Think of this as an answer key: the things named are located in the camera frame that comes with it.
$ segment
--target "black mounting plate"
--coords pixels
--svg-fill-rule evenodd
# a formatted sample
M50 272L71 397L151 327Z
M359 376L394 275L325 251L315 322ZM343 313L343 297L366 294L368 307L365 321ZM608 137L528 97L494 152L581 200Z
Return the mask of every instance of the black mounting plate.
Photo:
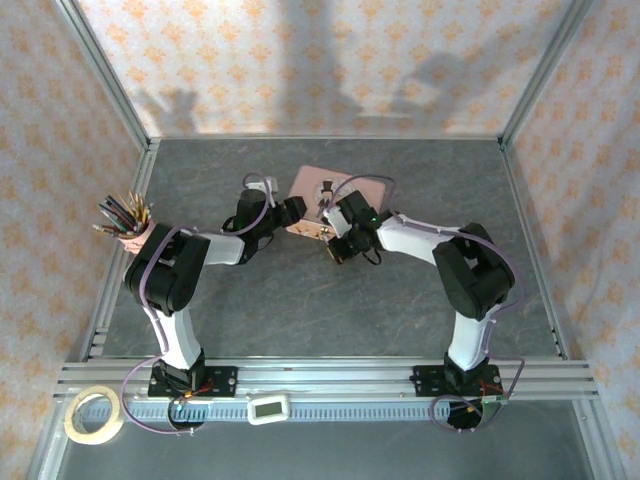
M496 365L486 365L482 372L472 383L463 386L459 390L454 389L445 379L444 365L416 365L413 367L413 375L409 380L413 382L416 390L416 397L438 397L440 395L458 395L462 397L481 397L481 381L491 388L489 395L495 395L502 391L502 379L500 370Z
M199 393L199 398L235 397L238 386L238 367L204 367L205 383L213 380L213 388ZM164 380L159 370L152 370L149 380L149 397L179 397L182 393L173 389Z

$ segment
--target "pink object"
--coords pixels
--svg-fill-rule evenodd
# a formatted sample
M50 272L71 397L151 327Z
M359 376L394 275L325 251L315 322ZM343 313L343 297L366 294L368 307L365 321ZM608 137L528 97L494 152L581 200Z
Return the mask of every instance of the pink object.
M122 242L122 244L124 245L125 252L131 252L134 255L137 255L138 253L140 253L140 249L149 238L149 235L151 235L151 232L153 231L155 226L156 226L155 222L153 220L149 220L149 223L145 231L142 232L137 237L129 238L129 239L119 238L118 240L120 240L120 242Z
M300 167L289 191L289 196L301 196L307 205L307 213L298 223L287 227L287 231L319 240L328 240L334 237L333 228L322 223L320 212L330 200L333 189L349 177L351 175L347 173L332 172L310 165ZM340 190L335 201L341 200L354 190L359 190L376 211L380 210L385 192L384 183L368 178L357 178Z

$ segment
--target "gray marble floor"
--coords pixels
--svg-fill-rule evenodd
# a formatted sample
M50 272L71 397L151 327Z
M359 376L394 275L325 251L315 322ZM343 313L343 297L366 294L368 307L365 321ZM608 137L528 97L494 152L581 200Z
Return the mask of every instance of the gray marble floor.
M251 171L278 178L284 198L301 165L393 176L392 204L439 225L484 225L520 267L528 295L501 318L495 354L555 355L540 291L498 146L483 141L189 140L160 144L147 198L172 225L218 229ZM206 267L190 305L207 356L423 355L440 358L454 312L435 268L386 253L338 266L324 244L280 231L247 265ZM159 351L132 296L120 292L105 355Z

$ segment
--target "pink cup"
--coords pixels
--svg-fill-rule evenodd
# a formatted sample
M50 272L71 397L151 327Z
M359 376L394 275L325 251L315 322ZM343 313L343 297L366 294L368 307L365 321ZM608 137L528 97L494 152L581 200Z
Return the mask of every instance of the pink cup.
M125 252L131 252L134 255L140 253L140 249L151 235L151 232L153 231L153 228L155 226L155 222L153 220L149 220L147 228L137 237L129 239L119 238L118 240L120 240L120 242L124 245Z

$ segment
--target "masking tape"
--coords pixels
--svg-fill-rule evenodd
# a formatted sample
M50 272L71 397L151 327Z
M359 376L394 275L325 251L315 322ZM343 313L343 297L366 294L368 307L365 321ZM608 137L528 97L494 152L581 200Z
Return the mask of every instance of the masking tape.
M96 398L105 397L111 403L111 414L107 422L95 432L88 433L82 424L78 409ZM72 400L64 416L64 430L71 440L85 445L100 445L111 440L124 423L124 413L118 394L109 387L96 385L81 391Z

